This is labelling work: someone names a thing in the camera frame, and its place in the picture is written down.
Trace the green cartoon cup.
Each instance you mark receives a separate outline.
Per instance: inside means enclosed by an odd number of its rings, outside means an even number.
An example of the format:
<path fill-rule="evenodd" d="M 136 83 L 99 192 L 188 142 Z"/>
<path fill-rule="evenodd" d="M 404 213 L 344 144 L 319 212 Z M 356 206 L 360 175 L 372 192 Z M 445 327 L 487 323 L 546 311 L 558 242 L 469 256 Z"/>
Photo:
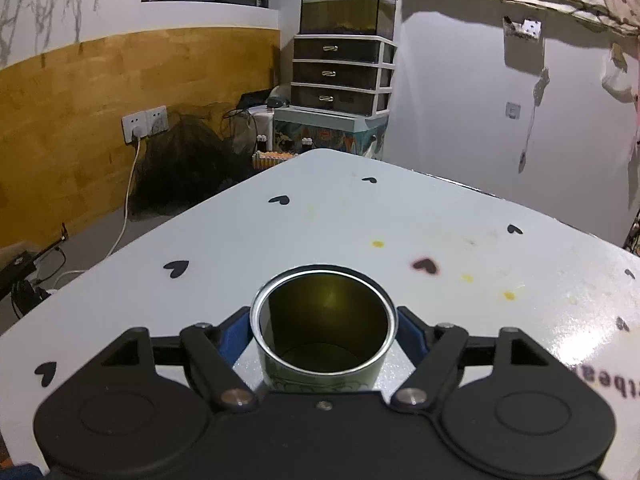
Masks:
<path fill-rule="evenodd" d="M 266 385 L 288 393 L 371 390 L 398 332 L 382 287 L 355 270 L 310 264 L 267 282 L 250 306 Z"/>

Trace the teal patterned cabinet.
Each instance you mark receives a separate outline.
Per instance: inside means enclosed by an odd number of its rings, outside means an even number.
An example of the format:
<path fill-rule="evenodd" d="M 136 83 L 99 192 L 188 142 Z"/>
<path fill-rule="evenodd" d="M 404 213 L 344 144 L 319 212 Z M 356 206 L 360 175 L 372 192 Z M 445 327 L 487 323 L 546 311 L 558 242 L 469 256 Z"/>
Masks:
<path fill-rule="evenodd" d="M 364 117 L 295 106 L 273 114 L 273 146 L 283 153 L 302 154 L 313 148 L 381 159 L 388 116 Z"/>

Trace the white drawer unit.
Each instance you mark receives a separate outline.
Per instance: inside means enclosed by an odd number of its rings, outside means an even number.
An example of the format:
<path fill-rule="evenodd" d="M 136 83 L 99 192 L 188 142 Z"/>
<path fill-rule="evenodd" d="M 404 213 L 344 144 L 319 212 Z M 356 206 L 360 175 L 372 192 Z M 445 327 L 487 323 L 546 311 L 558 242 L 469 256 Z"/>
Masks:
<path fill-rule="evenodd" d="M 381 36 L 297 35 L 291 104 L 362 117 L 390 112 L 397 46 Z"/>

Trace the glass terrarium tank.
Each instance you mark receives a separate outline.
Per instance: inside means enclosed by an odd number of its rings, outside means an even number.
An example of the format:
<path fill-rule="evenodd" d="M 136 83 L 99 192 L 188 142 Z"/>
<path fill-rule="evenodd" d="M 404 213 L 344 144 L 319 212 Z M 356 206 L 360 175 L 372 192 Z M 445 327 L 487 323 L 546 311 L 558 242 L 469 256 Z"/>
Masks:
<path fill-rule="evenodd" d="M 301 35 L 363 35 L 394 39 L 397 0 L 302 0 Z"/>

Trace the white wall socket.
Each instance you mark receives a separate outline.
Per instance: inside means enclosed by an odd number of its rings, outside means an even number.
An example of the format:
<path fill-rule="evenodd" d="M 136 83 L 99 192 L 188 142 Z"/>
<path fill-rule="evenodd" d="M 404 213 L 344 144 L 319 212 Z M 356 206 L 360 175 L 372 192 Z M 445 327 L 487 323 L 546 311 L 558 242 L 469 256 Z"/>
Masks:
<path fill-rule="evenodd" d="M 167 131 L 168 114 L 165 105 L 142 110 L 122 118 L 122 135 L 126 144 L 134 143 L 146 136 L 154 136 Z"/>

